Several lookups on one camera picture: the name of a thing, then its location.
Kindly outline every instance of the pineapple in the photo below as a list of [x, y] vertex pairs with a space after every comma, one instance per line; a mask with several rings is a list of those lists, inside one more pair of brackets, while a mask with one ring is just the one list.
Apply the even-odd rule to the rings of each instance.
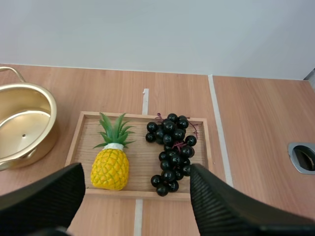
[[100, 113], [100, 124], [106, 133], [100, 132], [104, 139], [104, 143], [97, 147], [104, 146], [99, 152], [92, 165], [91, 182], [96, 188], [104, 188], [110, 190], [121, 190], [128, 182], [129, 162], [123, 148], [132, 142], [126, 142], [132, 126], [125, 126], [128, 121], [122, 123], [125, 114], [122, 114], [112, 126], [110, 119]]

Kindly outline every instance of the pot handle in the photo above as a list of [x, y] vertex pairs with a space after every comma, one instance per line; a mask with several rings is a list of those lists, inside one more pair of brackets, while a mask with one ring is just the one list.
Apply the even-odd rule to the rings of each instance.
[[15, 159], [10, 160], [10, 161], [4, 161], [4, 162], [0, 163], [0, 171], [5, 171], [6, 169], [14, 167], [14, 161], [16, 161], [16, 160], [31, 158], [35, 154], [35, 152], [36, 152], [36, 148], [34, 148], [32, 151], [25, 154], [24, 156], [15, 158]]
[[19, 77], [20, 81], [25, 83], [25, 79], [23, 78], [23, 76], [20, 74], [20, 72], [18, 72], [16, 69], [12, 68], [12, 67], [7, 67], [7, 66], [0, 66], [0, 72], [1, 71], [5, 71], [5, 70], [12, 70], [17, 77]]

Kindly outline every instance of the pineapple leaves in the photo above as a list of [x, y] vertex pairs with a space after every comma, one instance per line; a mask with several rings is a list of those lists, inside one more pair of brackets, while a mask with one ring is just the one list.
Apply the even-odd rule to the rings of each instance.
[[114, 124], [114, 140], [116, 142], [116, 140], [119, 138], [119, 130], [120, 130], [120, 127], [122, 125], [122, 122], [123, 122], [123, 118], [124, 116], [126, 115], [126, 113], [122, 114], [121, 116], [119, 116], [116, 120], [115, 120], [115, 124]]
[[96, 145], [94, 148], [104, 147], [104, 146], [106, 146], [107, 144], [108, 144], [108, 143], [99, 144], [99, 145]]
[[130, 122], [130, 120], [124, 122], [124, 123], [120, 126], [119, 132], [122, 131], [123, 127], [124, 127], [128, 122]]
[[104, 132], [100, 132], [101, 136], [103, 137], [104, 141], [107, 143], [111, 143], [112, 140], [107, 137], [107, 135]]
[[120, 131], [120, 135], [125, 134], [128, 129], [133, 128], [133, 127], [134, 127], [134, 126], [130, 126], [130, 125], [129, 125], [129, 126], [126, 126], [125, 128], [123, 128], [123, 129]]
[[99, 120], [99, 123], [103, 126], [105, 132], [100, 132], [101, 136], [103, 137], [105, 143], [95, 146], [95, 148], [103, 147], [110, 143], [118, 143], [126, 146], [127, 144], [131, 144], [132, 142], [126, 142], [126, 139], [129, 134], [132, 134], [134, 132], [128, 131], [133, 126], [126, 126], [126, 124], [129, 122], [123, 122], [123, 119], [125, 117], [125, 113], [119, 116], [116, 120], [114, 125], [112, 125], [112, 122], [108, 116], [106, 116], [103, 113], [99, 113], [101, 116], [101, 119]]
[[107, 137], [113, 139], [113, 126], [110, 119], [103, 113], [99, 113], [103, 120], [99, 120], [100, 124], [106, 130]]
[[132, 144], [132, 143], [134, 143], [135, 141], [130, 141], [130, 142], [123, 142], [122, 143], [122, 145], [124, 145], [124, 147], [126, 147], [126, 145], [128, 145], [128, 144]]

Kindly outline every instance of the grape bunch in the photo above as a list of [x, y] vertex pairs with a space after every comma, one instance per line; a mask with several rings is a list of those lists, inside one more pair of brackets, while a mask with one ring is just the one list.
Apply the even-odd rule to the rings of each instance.
[[185, 116], [171, 113], [167, 119], [161, 119], [161, 124], [149, 122], [147, 124], [146, 140], [164, 145], [158, 158], [163, 170], [161, 175], [151, 178], [151, 184], [157, 188], [157, 194], [164, 197], [169, 192], [176, 192], [178, 181], [184, 176], [190, 176], [190, 158], [195, 154], [193, 146], [197, 139], [194, 135], [186, 135], [189, 121]]

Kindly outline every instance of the metal hole cover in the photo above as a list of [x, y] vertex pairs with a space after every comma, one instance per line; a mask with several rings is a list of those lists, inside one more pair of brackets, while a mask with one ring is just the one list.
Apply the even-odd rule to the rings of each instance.
[[288, 152], [292, 164], [300, 173], [315, 175], [315, 144], [291, 143]]

